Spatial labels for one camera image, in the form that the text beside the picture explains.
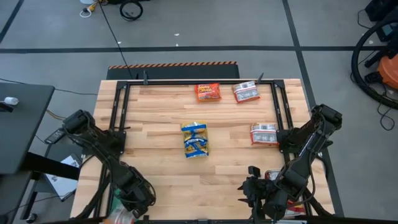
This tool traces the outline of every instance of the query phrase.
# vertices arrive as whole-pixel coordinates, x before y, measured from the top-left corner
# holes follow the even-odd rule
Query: hose
[[[133,4],[135,4],[136,6],[139,7],[140,11],[139,11],[138,16],[133,16],[132,14],[130,14],[130,13],[126,12],[126,11],[123,11],[123,7],[125,5],[127,5],[127,4],[129,4],[129,3],[133,3]],[[135,20],[137,20],[138,18],[140,18],[142,16],[143,12],[144,12],[144,9],[142,8],[142,5],[141,5],[141,3],[138,0],[127,0],[127,1],[124,1],[120,5],[120,15],[126,21],[135,21]]]
[[[368,96],[373,98],[374,100],[381,102],[382,104],[390,107],[390,108],[395,108],[397,103],[389,100],[386,97],[383,97],[380,95],[378,92],[374,91],[372,88],[369,87],[369,85],[362,79],[361,74],[359,73],[359,68],[358,68],[358,58],[359,58],[359,53],[361,52],[361,49],[363,45],[365,44],[365,41],[373,34],[375,31],[378,29],[384,27],[385,25],[391,24],[393,22],[398,22],[398,18],[390,18],[386,19],[385,21],[378,22],[375,26],[371,27],[364,35],[360,38],[359,42],[356,44],[353,56],[351,58],[351,71],[353,73],[353,77],[355,79],[355,82],[358,84],[358,86],[364,91]]]

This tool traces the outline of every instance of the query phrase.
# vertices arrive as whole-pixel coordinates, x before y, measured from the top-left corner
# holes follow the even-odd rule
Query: black metal frame
[[[112,113],[111,113],[111,121],[109,123],[109,129],[114,130],[115,128],[119,129],[119,132],[124,131],[124,123],[126,122],[126,111],[127,111],[127,106],[128,106],[128,99],[129,99],[129,92],[130,92],[130,87],[134,85],[195,85],[195,84],[207,84],[207,83],[220,83],[222,85],[234,85],[234,84],[239,84],[242,82],[246,81],[251,81],[252,79],[236,79],[236,80],[143,80],[143,81],[118,81],[116,84],[116,92],[114,96],[114,101],[113,101],[113,108],[112,108]],[[286,94],[286,89],[285,89],[285,82],[284,80],[261,80],[259,85],[270,85],[271,86],[271,93],[272,93],[272,99],[274,100],[274,108],[275,108],[275,114],[276,114],[276,119],[277,119],[277,125],[279,130],[284,129],[284,124],[282,120],[282,114],[280,112],[280,106],[279,106],[279,99],[278,99],[278,94],[277,94],[277,88],[280,89],[280,94],[282,95],[282,102],[284,106],[284,111],[286,114],[286,120],[287,120],[287,126],[289,129],[293,128],[293,119],[292,115],[290,112],[290,106],[289,102],[287,99],[287,94]],[[119,104],[119,99],[120,99],[120,94],[121,90],[125,89],[124,91],[124,98],[123,98],[123,107],[122,107],[122,112],[121,112],[121,119],[120,119],[120,124],[119,127],[115,127],[115,122],[116,122],[116,116],[118,112],[118,104]],[[290,154],[286,152],[282,152],[284,155],[284,161],[285,163],[288,163],[290,161]],[[106,175],[106,168],[103,165],[102,170],[101,170],[101,175],[99,178],[99,186],[103,183],[104,177]],[[110,214],[111,211],[111,203],[113,200],[113,195],[112,192],[109,192],[108,195],[108,202],[107,202],[107,207],[106,207],[106,216]],[[99,200],[97,206],[95,207],[95,212],[94,212],[94,217],[99,217],[100,216],[100,210],[101,210],[101,203],[102,201]],[[307,215],[312,215],[311,211],[311,206],[309,203],[304,204],[305,211]]]

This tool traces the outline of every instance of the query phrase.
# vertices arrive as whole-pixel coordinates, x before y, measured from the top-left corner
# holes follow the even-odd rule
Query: wooden table
[[[294,126],[306,123],[310,114],[299,79],[285,80]],[[116,81],[102,81],[94,118],[101,129],[109,128]],[[260,100],[237,104],[231,85],[221,85],[222,100],[197,103],[193,85],[132,86],[125,127],[126,151],[121,160],[136,167],[155,187],[157,201],[147,212],[151,220],[245,219],[251,209],[239,198],[237,188],[248,176],[248,166],[280,169],[283,155],[275,146],[251,145],[251,123],[276,124],[270,85],[259,85]],[[278,91],[282,106],[282,97]],[[119,100],[121,108],[123,93]],[[287,127],[286,118],[282,117]],[[180,125],[184,121],[208,123],[210,155],[185,158]],[[323,165],[312,165],[316,199],[329,212],[333,206]],[[101,163],[88,161],[80,172],[71,217],[78,215],[98,187]],[[103,197],[105,214],[108,194]]]

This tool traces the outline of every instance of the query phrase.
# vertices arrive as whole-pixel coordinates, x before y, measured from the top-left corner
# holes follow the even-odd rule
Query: concrete floor
[[[289,0],[299,44],[354,46],[366,31],[357,25],[356,15],[368,2]],[[0,30],[16,4],[15,0],[0,2]],[[142,5],[144,14],[136,22],[124,21],[117,6],[104,7],[122,47],[294,46],[282,0],[151,0]],[[100,9],[83,19],[78,15],[83,7],[77,0],[24,1],[0,43],[0,53],[2,49],[116,47]],[[365,13],[361,14],[361,22],[372,25]],[[379,45],[377,37],[370,40]],[[316,102],[335,108],[344,117],[343,128],[332,136],[335,143],[329,152],[345,216],[398,220],[395,212],[398,174],[391,171],[398,159],[398,128],[383,130],[376,112],[378,102],[350,82],[352,52],[304,51],[302,54],[303,64],[299,64],[294,48],[127,52],[124,56],[128,64],[233,60],[238,62],[241,78],[254,78],[264,72],[264,78],[304,77],[305,80],[307,74],[302,71],[306,66]],[[108,66],[122,64],[117,52],[2,53],[0,78],[96,93],[100,81],[106,78]],[[94,96],[56,92],[49,108],[60,116],[78,109],[93,112],[95,100]],[[389,116],[397,120],[398,112],[391,111]],[[37,135],[43,139],[59,126],[60,122],[46,115]],[[35,140],[30,150],[42,154],[45,146]],[[38,199],[48,196],[40,194]],[[45,200],[35,204],[33,212],[39,215],[38,223],[65,220],[72,202],[73,197],[63,203],[56,198]],[[14,223],[24,223],[18,218]]]

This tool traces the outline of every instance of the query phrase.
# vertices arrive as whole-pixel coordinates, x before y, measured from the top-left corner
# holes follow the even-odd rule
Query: orange snack bag
[[[219,83],[195,85],[195,93],[197,94],[198,102],[221,100]]]

